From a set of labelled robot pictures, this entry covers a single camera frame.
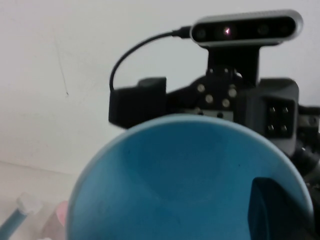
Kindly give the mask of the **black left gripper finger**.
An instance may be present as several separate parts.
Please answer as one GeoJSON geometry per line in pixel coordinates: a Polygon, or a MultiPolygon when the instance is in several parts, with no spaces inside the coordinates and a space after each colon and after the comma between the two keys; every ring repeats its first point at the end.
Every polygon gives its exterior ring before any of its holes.
{"type": "Polygon", "coordinates": [[[313,239],[302,208],[271,178],[256,177],[252,181],[248,227],[252,240],[313,239]]]}

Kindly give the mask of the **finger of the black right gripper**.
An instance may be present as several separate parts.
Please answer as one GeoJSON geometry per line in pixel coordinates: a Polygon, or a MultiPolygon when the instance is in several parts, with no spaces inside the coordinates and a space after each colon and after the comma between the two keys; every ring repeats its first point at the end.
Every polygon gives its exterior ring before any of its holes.
{"type": "Polygon", "coordinates": [[[122,129],[129,129],[166,113],[165,77],[140,80],[137,85],[112,90],[108,120],[122,129]]]}
{"type": "Polygon", "coordinates": [[[264,136],[287,156],[296,149],[299,87],[288,78],[265,78],[236,97],[236,122],[264,136]]]}

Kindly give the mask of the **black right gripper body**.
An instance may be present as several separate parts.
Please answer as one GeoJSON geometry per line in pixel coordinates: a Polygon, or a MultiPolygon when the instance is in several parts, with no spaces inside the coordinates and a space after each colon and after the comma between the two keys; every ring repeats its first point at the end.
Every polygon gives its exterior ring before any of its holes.
{"type": "Polygon", "coordinates": [[[235,120],[236,97],[245,88],[242,75],[226,67],[211,68],[190,85],[166,94],[168,114],[193,114],[235,120]]]}

